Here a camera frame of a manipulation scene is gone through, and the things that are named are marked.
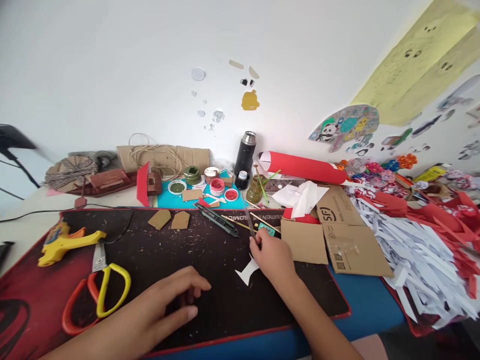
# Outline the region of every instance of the black cable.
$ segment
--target black cable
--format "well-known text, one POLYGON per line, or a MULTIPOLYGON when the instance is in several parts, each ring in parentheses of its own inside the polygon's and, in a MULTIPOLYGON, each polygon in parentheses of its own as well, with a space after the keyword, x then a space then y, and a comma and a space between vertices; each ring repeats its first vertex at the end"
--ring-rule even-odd
POLYGON ((3 191, 4 193, 7 193, 8 195, 13 196, 14 198, 17 198, 17 199, 20 199, 20 200, 25 200, 23 197, 20 197, 20 196, 18 196, 18 195, 12 194, 10 191, 7 191, 7 190, 5 190, 5 189, 2 189, 1 187, 0 187, 0 191, 3 191))
POLYGON ((19 168, 19 167, 20 167, 20 166, 18 166, 18 165, 13 165, 13 164, 11 164, 11 163, 9 163, 9 162, 5 162, 5 161, 2 161, 2 160, 0 160, 0 163, 4 163, 4 164, 10 165, 10 166, 13 166, 14 168, 19 168))
POLYGON ((102 208, 109 208, 109 209, 135 209, 133 206, 108 206, 108 205, 100 205, 100 204, 94 204, 94 203, 88 203, 86 205, 82 205, 82 206, 77 206, 77 207, 71 207, 71 208, 68 208, 68 209, 62 209, 62 210, 38 210, 38 211, 32 211, 32 212, 28 212, 26 214, 23 214, 21 216, 18 216, 18 217, 13 217, 13 218, 10 218, 10 219, 5 219, 5 220, 0 220, 0 223, 7 223, 7 222, 10 222, 10 221, 13 221, 13 220, 18 220, 18 219, 21 219, 23 217, 26 217, 28 215, 32 215, 32 214, 40 214, 40 213, 58 213, 58 212, 63 212, 63 211, 68 211, 68 210, 75 210, 75 209, 80 209, 80 208, 85 208, 87 207, 88 205, 95 205, 95 206, 99 206, 99 207, 102 207, 102 208))
POLYGON ((33 178, 32 175, 30 175, 29 171, 24 168, 24 166, 22 165, 22 163, 20 161, 18 161, 17 159, 13 160, 20 169, 22 169, 22 171, 25 173, 26 176, 28 176, 28 179, 37 187, 37 188, 40 188, 40 185, 35 181, 35 179, 33 178))

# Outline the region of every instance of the craft knife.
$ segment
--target craft knife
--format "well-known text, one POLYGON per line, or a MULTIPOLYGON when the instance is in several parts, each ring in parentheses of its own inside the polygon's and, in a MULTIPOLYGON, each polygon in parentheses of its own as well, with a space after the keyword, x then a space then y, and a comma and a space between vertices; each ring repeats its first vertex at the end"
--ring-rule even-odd
POLYGON ((230 234, 234 238, 238 238, 240 236, 239 231, 235 226, 232 225, 230 221, 224 220, 221 216, 218 216, 212 210, 210 210, 209 208, 206 208, 205 206, 199 204, 198 202, 194 203, 193 206, 196 207, 198 210, 200 210, 201 214, 204 217, 208 218, 210 221, 217 224, 219 227, 221 227, 223 230, 225 230, 228 234, 230 234))

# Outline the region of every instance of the yellow paper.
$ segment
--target yellow paper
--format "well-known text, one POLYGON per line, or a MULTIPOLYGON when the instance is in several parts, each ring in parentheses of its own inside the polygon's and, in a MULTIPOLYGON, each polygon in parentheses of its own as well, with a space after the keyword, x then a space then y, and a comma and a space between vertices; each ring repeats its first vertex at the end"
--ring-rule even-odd
POLYGON ((434 0, 373 72, 352 104, 377 107, 381 124, 407 124, 479 57, 474 45, 478 21, 478 13, 454 0, 434 0), (443 73, 437 66, 445 62, 449 64, 443 73), (454 64, 445 73, 450 62, 454 64), (425 76, 435 86, 427 84, 425 76))

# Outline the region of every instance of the paint jar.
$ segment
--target paint jar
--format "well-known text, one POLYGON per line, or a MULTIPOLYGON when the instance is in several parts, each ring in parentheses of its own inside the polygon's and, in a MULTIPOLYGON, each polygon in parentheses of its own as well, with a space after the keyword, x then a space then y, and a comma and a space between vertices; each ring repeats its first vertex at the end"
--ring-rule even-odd
POLYGON ((186 183, 188 185, 197 185, 202 181, 200 174, 200 169, 198 166, 188 166, 183 171, 183 176, 185 177, 186 183))
POLYGON ((187 184, 181 180, 175 180, 168 184, 168 191, 173 195, 182 195, 184 190, 187 190, 187 184))
POLYGON ((205 169, 205 181, 210 184, 213 179, 220 178, 220 170, 217 167, 210 166, 205 169))
POLYGON ((225 199, 229 202, 234 202, 239 198, 239 192, 235 189, 228 189, 225 191, 225 199))
MULTIPOLYGON (((260 175, 260 181, 265 183, 267 178, 263 175, 260 175)), ((262 188, 260 187, 259 177, 255 175, 250 183, 250 187, 246 192, 246 199, 251 202, 252 204, 258 203, 263 196, 262 188)))
POLYGON ((225 191, 225 183, 220 178, 214 178, 210 183, 210 193, 215 196, 219 197, 224 194, 225 191))
POLYGON ((254 151, 257 146, 257 134, 253 131, 245 131, 240 141, 240 147, 238 148, 238 155, 236 156, 236 163, 234 173, 236 176, 241 171, 245 171, 247 174, 252 169, 254 162, 254 151))
POLYGON ((240 171, 237 176, 235 176, 235 186, 238 190, 246 189, 249 184, 249 175, 246 171, 240 171))

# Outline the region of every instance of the glass jar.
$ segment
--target glass jar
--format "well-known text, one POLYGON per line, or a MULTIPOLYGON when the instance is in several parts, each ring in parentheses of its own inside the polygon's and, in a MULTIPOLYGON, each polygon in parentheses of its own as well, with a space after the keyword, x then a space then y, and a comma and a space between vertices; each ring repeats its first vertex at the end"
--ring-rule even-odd
MULTIPOLYGON (((265 183, 267 178, 263 175, 260 175, 260 181, 262 183, 265 183)), ((252 204, 258 203, 263 196, 262 188, 260 187, 259 183, 259 176, 255 175, 250 183, 250 187, 248 188, 246 192, 246 199, 251 202, 252 204)))

